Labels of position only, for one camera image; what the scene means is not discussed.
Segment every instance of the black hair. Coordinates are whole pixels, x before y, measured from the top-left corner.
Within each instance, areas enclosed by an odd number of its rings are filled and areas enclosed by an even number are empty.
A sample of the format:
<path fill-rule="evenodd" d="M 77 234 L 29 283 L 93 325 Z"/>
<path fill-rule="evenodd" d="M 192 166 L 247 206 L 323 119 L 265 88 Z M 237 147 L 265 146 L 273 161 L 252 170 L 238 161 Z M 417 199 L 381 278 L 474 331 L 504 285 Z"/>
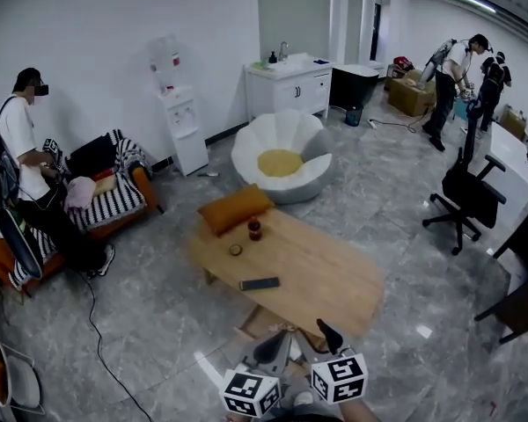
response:
<path fill-rule="evenodd" d="M 14 89 L 12 92 L 23 92 L 26 89 L 26 87 L 29 86 L 30 84 L 40 84 L 40 83 L 41 83 L 41 73 L 37 69 L 30 67 L 18 73 L 18 79 L 16 80 L 16 83 L 14 84 Z"/>
<path fill-rule="evenodd" d="M 482 34 L 475 34 L 475 36 L 469 40 L 469 45 L 471 46 L 474 42 L 477 42 L 480 46 L 489 50 L 489 41 Z"/>

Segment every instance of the black pillow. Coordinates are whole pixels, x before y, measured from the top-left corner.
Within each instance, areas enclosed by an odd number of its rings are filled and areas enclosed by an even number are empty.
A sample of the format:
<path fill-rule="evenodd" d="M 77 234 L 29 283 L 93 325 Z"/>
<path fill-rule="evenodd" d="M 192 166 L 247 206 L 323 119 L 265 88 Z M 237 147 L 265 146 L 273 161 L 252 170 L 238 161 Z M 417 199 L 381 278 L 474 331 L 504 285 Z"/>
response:
<path fill-rule="evenodd" d="M 115 146 L 109 135 L 103 135 L 72 152 L 67 158 L 75 177 L 93 177 L 115 165 Z"/>

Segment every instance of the white desk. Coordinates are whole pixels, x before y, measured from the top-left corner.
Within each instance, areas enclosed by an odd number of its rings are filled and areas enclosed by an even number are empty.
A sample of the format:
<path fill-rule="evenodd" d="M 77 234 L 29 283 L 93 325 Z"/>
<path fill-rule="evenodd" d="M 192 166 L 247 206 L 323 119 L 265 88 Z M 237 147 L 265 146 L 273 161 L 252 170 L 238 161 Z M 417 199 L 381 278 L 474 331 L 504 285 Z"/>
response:
<path fill-rule="evenodd" d="M 506 172 L 494 168 L 487 181 L 507 199 L 499 205 L 497 219 L 510 229 L 515 229 L 524 219 L 528 205 L 528 162 L 526 146 L 496 123 L 491 124 L 491 141 L 488 154 L 506 167 Z"/>

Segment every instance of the sink cabinet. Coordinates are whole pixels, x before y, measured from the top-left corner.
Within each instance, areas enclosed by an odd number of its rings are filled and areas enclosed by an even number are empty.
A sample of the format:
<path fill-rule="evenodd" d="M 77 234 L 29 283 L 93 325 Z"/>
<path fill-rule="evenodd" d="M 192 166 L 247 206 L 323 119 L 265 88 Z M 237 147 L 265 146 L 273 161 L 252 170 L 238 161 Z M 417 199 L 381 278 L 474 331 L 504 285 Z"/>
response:
<path fill-rule="evenodd" d="M 332 72 L 332 63 L 289 74 L 246 67 L 246 103 L 250 120 L 288 108 L 309 114 L 323 113 L 326 119 Z"/>

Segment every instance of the gray tile floor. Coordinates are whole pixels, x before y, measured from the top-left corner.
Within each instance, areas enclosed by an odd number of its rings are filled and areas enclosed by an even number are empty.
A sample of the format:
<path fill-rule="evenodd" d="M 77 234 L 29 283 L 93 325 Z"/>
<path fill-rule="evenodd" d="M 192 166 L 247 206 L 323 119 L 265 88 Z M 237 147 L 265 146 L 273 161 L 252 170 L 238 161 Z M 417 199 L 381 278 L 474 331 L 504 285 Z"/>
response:
<path fill-rule="evenodd" d="M 506 294 L 509 276 L 486 254 L 504 233 L 484 229 L 478 243 L 466 239 L 453 257 L 452 226 L 421 226 L 440 212 L 426 201 L 463 142 L 459 122 L 447 124 L 447 150 L 440 153 L 420 124 L 416 134 L 373 130 L 367 117 L 411 121 L 385 103 L 381 88 L 359 127 L 345 126 L 332 110 L 326 123 L 337 147 L 332 184 L 315 200 L 282 208 L 383 267 L 383 304 L 370 332 L 356 340 L 370 370 L 366 402 L 384 422 L 528 420 L 528 333 L 498 348 L 503 327 L 493 318 L 473 321 Z M 209 168 L 220 178 L 160 173 L 166 213 L 121 232 L 110 273 L 92 283 L 106 363 L 156 421 L 224 415 L 214 380 L 235 361 L 240 345 L 232 327 L 252 304 L 221 283 L 206 287 L 184 244 L 195 210 L 237 189 L 231 145 L 227 139 L 211 148 Z M 74 273 L 43 283 L 24 306 L 15 297 L 7 294 L 3 337 L 35 357 L 48 420 L 146 420 L 99 363 L 88 324 L 92 298 Z M 432 330 L 428 338 L 417 331 L 421 326 Z"/>

